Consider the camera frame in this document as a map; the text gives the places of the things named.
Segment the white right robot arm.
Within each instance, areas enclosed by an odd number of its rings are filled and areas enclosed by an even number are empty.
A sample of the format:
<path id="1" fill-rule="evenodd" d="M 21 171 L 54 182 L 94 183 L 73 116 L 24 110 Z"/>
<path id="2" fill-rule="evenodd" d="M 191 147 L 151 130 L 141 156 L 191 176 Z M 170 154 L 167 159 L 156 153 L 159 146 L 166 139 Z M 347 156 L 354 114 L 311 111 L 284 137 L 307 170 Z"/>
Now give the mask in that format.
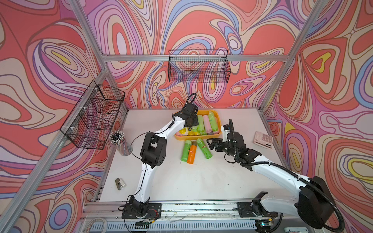
<path id="1" fill-rule="evenodd" d="M 246 147 L 238 132 L 228 132 L 224 138 L 208 139 L 207 144 L 211 150 L 232 156 L 241 167 L 267 177 L 290 193 L 282 199 L 265 198 L 266 192 L 261 192 L 253 199 L 257 215 L 278 212 L 298 216 L 314 229 L 325 228 L 334 233 L 344 231 L 342 213 L 322 178 L 300 175 L 271 161 L 259 151 Z"/>

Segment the light green roll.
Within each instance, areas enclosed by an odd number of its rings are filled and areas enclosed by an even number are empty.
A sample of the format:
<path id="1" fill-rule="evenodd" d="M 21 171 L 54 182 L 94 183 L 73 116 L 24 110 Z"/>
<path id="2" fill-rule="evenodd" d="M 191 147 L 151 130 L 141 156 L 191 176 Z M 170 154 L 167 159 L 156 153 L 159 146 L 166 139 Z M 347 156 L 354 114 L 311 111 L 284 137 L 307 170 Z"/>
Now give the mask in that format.
<path id="1" fill-rule="evenodd" d="M 207 135 L 206 133 L 206 130 L 205 130 L 205 125 L 204 125 L 204 118 L 202 115 L 197 115 L 198 117 L 198 128 L 197 128 L 197 132 L 200 134 L 200 135 Z"/>

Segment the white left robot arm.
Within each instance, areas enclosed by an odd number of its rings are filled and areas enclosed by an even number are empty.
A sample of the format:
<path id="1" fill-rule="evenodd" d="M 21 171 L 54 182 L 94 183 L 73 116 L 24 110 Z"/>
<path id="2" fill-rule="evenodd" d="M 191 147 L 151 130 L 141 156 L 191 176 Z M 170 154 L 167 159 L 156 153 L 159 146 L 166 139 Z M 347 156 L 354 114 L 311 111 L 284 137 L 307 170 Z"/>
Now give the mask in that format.
<path id="1" fill-rule="evenodd" d="M 129 196 L 129 209 L 138 216 L 144 216 L 149 209 L 149 200 L 154 173 L 166 158 L 167 142 L 183 128 L 198 125 L 198 107 L 186 103 L 182 109 L 172 114 L 172 120 L 156 132 L 147 132 L 140 150 L 142 170 L 135 194 Z"/>

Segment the yellow plastic storage box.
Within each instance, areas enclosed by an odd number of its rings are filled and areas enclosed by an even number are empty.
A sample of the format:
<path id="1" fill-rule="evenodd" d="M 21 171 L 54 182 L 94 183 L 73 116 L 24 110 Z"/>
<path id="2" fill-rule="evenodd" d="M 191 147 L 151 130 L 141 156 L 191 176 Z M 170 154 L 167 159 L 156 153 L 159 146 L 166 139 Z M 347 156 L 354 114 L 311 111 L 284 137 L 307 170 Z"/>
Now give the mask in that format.
<path id="1" fill-rule="evenodd" d="M 179 140 L 179 141 L 181 141 L 181 140 L 197 140 L 199 138 L 206 140 L 206 139 L 210 139 L 210 138 L 220 137 L 221 134 L 222 134 L 222 131 L 221 131 L 222 124 L 220 122 L 220 117 L 219 117 L 217 111 L 215 111 L 215 110 L 199 110 L 198 114 L 202 115 L 202 116 L 205 116 L 205 115 L 208 116 L 210 114 L 210 112 L 212 112 L 214 114 L 217 126 L 219 128 L 219 131 L 217 133 L 212 132 L 212 134 L 210 134 L 210 135 L 209 134 L 207 134 L 207 135 L 189 135 L 188 134 L 188 135 L 185 135 L 185 136 L 183 136 L 179 133 L 176 133 L 175 136 L 174 136 L 175 139 Z"/>

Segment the orange trash bag roll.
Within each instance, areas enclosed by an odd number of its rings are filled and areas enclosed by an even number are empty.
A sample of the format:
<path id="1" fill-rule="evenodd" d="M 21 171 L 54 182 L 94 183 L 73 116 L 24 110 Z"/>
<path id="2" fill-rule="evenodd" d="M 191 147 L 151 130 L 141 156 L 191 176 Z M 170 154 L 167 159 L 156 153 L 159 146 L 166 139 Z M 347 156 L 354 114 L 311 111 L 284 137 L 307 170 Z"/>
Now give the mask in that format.
<path id="1" fill-rule="evenodd" d="M 189 148 L 189 152 L 188 152 L 188 158 L 187 158 L 188 164 L 194 164 L 196 150 L 197 150 L 197 142 L 192 141 L 191 146 Z"/>

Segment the large green trash bag roll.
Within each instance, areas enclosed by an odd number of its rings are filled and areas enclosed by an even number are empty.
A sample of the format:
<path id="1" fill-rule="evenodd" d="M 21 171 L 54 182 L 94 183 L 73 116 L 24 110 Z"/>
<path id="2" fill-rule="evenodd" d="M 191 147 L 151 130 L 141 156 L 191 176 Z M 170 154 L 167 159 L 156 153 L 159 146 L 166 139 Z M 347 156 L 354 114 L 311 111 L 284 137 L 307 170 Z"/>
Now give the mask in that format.
<path id="1" fill-rule="evenodd" d="M 219 130 L 215 115 L 212 111 L 209 111 L 208 117 L 209 117 L 209 121 L 210 121 L 210 124 L 211 124 L 212 131 Z"/>

